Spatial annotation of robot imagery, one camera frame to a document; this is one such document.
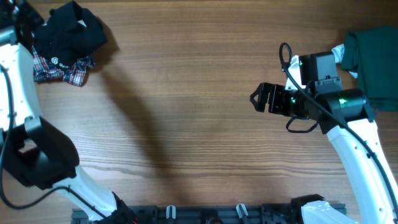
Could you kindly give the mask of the black garment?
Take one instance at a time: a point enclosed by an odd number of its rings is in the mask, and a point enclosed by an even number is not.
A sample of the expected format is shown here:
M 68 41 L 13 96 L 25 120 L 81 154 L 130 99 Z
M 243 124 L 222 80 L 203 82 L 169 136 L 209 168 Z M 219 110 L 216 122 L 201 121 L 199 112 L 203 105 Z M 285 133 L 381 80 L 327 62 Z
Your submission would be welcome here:
M 34 31 L 35 51 L 63 70 L 107 41 L 99 19 L 75 1 L 51 10 L 46 25 Z

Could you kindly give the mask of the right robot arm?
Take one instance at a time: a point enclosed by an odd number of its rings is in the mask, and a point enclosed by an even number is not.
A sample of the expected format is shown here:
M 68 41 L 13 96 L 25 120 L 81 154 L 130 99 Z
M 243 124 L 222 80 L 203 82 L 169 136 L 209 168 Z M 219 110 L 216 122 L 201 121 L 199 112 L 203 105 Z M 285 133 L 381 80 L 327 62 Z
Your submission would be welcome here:
M 260 83 L 250 96 L 255 110 L 314 120 L 345 168 L 363 223 L 397 223 L 397 182 L 364 93 L 343 89 L 332 52 L 279 58 L 286 84 Z

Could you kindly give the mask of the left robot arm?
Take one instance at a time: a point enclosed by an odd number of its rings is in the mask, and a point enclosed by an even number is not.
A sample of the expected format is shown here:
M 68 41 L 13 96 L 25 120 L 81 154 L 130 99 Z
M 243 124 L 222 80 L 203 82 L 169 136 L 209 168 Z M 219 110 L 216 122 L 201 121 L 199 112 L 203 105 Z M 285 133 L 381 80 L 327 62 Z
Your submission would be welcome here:
M 43 119 L 34 85 L 32 30 L 42 17 L 27 1 L 1 1 L 1 171 L 25 187 L 46 193 L 35 201 L 13 204 L 24 210 L 59 193 L 88 216 L 90 223 L 138 223 L 134 212 L 80 166 L 72 140 Z

